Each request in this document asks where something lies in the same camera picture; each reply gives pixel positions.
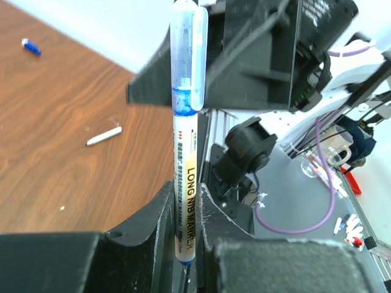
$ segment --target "black cable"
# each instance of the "black cable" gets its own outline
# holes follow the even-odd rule
[[[324,89],[327,84],[329,83],[330,79],[330,68],[331,68],[331,59],[328,53],[323,53],[324,60],[323,60],[323,69],[319,76],[318,84],[316,85],[315,89],[317,92],[321,92],[322,89]]]
[[[253,201],[251,201],[250,206],[254,206],[254,204],[257,202],[258,195],[254,198]]]
[[[254,175],[254,180],[255,180],[255,183],[257,184],[257,185],[255,185],[253,183],[253,185],[255,185],[255,189],[252,189],[252,190],[250,189],[250,193],[254,194],[259,191],[259,180],[258,180],[257,174],[255,174],[255,172],[252,172],[252,174]]]
[[[337,135],[339,135],[339,134],[341,134],[341,133],[344,133],[344,132],[346,132],[346,131],[347,131],[347,130],[343,130],[343,131],[334,133],[334,134],[332,134],[331,136],[325,137],[325,138],[322,139],[320,142],[324,142],[325,140],[330,139],[331,137],[337,136]],[[304,150],[302,150],[302,151],[300,151],[300,152],[298,152],[297,155],[296,155],[296,157],[299,156],[299,155],[302,154],[302,153],[305,153],[306,151],[311,150],[311,149],[312,149],[313,147],[315,147],[315,146],[316,146],[316,144],[315,144],[315,145],[312,145],[312,146],[310,146],[310,147],[308,147],[308,148],[306,148],[306,149],[304,149]]]
[[[371,114],[374,110],[376,110],[378,107],[383,106],[386,102],[389,102],[389,101],[383,101],[383,102],[381,102],[380,104],[378,104],[376,107],[372,108],[371,111],[369,111],[368,113],[366,113],[363,117],[361,117],[361,118],[359,119],[359,123],[360,123],[362,120],[364,120],[364,118],[365,118],[366,116],[368,116],[368,115]]]

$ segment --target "blue marker cap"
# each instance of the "blue marker cap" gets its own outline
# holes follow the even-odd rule
[[[22,47],[34,55],[41,56],[41,50],[39,50],[37,45],[31,43],[28,38],[22,39]]]
[[[206,49],[208,43],[208,11],[198,7],[193,15],[191,60],[191,109],[199,111],[205,96]]]
[[[179,261],[179,263],[181,265],[183,265],[184,267],[187,267],[187,266],[190,266],[192,264],[193,260],[194,259],[192,259],[191,261],[180,261],[180,260],[178,260],[178,261]]]

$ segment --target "gray surface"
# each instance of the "gray surface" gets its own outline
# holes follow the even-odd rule
[[[263,201],[262,219],[274,227],[297,230],[318,223],[327,213],[330,203],[329,189],[318,178],[309,178],[303,174],[299,160],[291,160],[276,147],[269,164],[258,173],[260,192],[269,194]],[[272,232],[261,226],[254,215],[255,237],[258,239],[332,239],[343,242],[346,233],[339,231],[333,235],[338,217],[356,212],[349,198],[336,198],[335,209],[330,219],[320,228],[306,234],[285,235]],[[387,292],[376,263],[369,251],[359,252],[365,264],[367,274],[374,282],[379,293]]]

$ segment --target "long nib marker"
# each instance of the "long nib marker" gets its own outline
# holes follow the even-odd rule
[[[173,4],[170,22],[174,115],[175,256],[184,266],[196,256],[197,125],[205,93],[208,12],[192,0]]]

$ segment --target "wood grain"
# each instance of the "wood grain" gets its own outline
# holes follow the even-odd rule
[[[0,20],[0,233],[112,228],[173,177],[170,109],[129,107],[131,73],[1,0]]]

